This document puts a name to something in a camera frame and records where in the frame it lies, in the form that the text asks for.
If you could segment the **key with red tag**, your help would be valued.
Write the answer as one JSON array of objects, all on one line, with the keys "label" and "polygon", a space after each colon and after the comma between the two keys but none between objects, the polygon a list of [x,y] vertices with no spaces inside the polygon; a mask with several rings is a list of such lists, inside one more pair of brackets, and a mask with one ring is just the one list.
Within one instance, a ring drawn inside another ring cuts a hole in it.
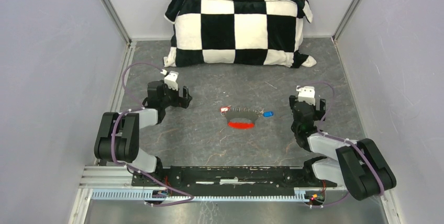
[{"label": "key with red tag", "polygon": [[225,115],[230,110],[231,110],[230,106],[223,106],[223,107],[220,108],[220,114],[223,116],[223,115]]}]

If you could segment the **key with blue tag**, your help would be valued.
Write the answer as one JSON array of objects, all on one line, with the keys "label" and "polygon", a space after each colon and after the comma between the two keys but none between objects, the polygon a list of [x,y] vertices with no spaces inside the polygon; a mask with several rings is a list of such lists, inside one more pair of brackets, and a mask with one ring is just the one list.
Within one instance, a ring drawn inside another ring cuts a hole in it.
[{"label": "key with blue tag", "polygon": [[272,117],[272,116],[274,116],[274,112],[272,112],[272,111],[265,111],[265,112],[262,114],[262,116],[263,116],[263,117]]}]

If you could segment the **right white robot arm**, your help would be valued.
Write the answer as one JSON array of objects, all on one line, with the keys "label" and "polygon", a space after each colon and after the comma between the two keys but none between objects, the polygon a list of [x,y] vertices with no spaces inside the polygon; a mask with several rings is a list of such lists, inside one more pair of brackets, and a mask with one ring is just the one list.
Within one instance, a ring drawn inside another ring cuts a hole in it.
[{"label": "right white robot arm", "polygon": [[293,123],[291,130],[297,144],[304,150],[319,154],[306,162],[302,172],[306,185],[316,186],[322,180],[344,186],[356,200],[382,195],[397,185],[397,179],[372,139],[341,139],[321,131],[315,125],[323,121],[326,101],[320,100],[320,108],[292,95],[289,105]]}]

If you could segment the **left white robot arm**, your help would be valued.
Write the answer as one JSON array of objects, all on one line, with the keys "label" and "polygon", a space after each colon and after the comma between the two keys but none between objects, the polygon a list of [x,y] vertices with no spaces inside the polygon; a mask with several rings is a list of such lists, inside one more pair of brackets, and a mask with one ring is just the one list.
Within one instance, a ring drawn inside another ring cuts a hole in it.
[{"label": "left white robot arm", "polygon": [[180,94],[178,88],[165,81],[148,83],[141,108],[102,115],[94,145],[95,157],[101,161],[117,161],[137,172],[144,171],[150,185],[160,185],[164,181],[164,171],[159,168],[161,160],[140,148],[140,130],[162,123],[168,107],[188,108],[191,100],[186,86]]}]

